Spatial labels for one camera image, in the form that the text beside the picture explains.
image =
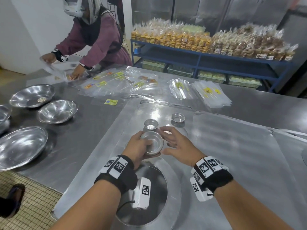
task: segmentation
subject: black vest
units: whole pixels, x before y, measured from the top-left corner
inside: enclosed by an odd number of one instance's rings
[[[99,36],[100,32],[100,25],[101,25],[101,14],[105,11],[106,9],[104,7],[100,8],[99,11],[99,17],[96,19],[96,21],[93,24],[86,24],[83,19],[81,18],[76,18],[81,26],[80,33],[82,35],[83,41],[86,43],[88,46],[93,46],[93,44],[96,42]],[[123,43],[123,36],[122,36],[122,31],[120,30],[120,27],[118,24],[116,24],[117,29],[120,34],[120,40],[121,42],[112,42],[111,46],[115,46],[114,49],[108,50],[108,54],[115,53],[119,51],[122,48],[122,43]]]

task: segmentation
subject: hand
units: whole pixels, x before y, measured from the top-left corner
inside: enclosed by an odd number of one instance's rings
[[[194,167],[196,162],[206,156],[186,136],[177,131],[176,128],[160,127],[158,131],[163,139],[168,142],[167,146],[175,148],[165,148],[161,151],[162,154],[172,155],[181,163],[192,167]]]
[[[52,64],[56,61],[56,55],[54,53],[47,53],[41,57],[45,62]]]
[[[152,158],[152,156],[144,155],[146,146],[151,145],[152,141],[149,139],[140,139],[143,133],[143,131],[139,131],[135,135],[131,136],[125,150],[122,152],[122,155],[126,155],[133,161],[135,170],[140,166],[142,160]]]
[[[71,80],[78,79],[79,76],[81,76],[85,71],[85,68],[82,65],[78,65],[75,70],[72,72],[72,75],[70,76]]]

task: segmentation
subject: foot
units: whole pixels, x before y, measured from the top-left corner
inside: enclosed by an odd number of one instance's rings
[[[25,193],[25,186],[23,184],[16,184],[11,188],[9,195],[7,196],[7,199],[13,200],[15,203],[15,207],[12,213],[6,219],[12,218],[14,215],[17,214],[24,193]]]

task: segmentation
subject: purple shirt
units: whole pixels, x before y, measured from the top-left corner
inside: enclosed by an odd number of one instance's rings
[[[74,19],[74,25],[72,26],[67,38],[56,46],[63,55],[72,55],[86,46],[80,33],[80,29],[81,26],[79,22]],[[105,64],[104,62],[106,62],[106,64],[117,63],[132,66],[130,56],[127,50],[123,47],[116,53],[107,54],[109,49],[115,48],[115,46],[111,46],[111,43],[114,41],[120,42],[120,34],[113,17],[105,13],[101,17],[98,38],[88,51],[87,55],[80,60],[80,63],[88,67],[97,65],[99,62],[101,62],[101,64]]]

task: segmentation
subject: metal bowl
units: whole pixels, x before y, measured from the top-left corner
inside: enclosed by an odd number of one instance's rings
[[[154,119],[148,119],[145,120],[144,122],[144,127],[148,130],[155,130],[158,128],[158,126],[159,126],[158,121]]]
[[[2,133],[4,133],[7,129],[10,127],[10,120],[7,119],[4,122],[0,122],[0,136]]]
[[[185,116],[181,113],[173,113],[172,120],[176,123],[182,123],[185,120]]]
[[[49,102],[54,94],[51,85],[33,85],[14,94],[10,104],[14,107],[35,108]]]
[[[152,144],[146,147],[145,154],[153,156],[158,154],[164,145],[162,136],[155,131],[147,131],[143,135],[141,135],[141,139],[150,139],[152,140]]]
[[[44,149],[48,133],[41,127],[26,127],[0,139],[0,171],[23,166]]]
[[[37,118],[42,123],[63,123],[72,118],[78,105],[69,100],[56,100],[42,107]]]
[[[4,123],[12,113],[12,109],[6,105],[0,105],[0,124]]]

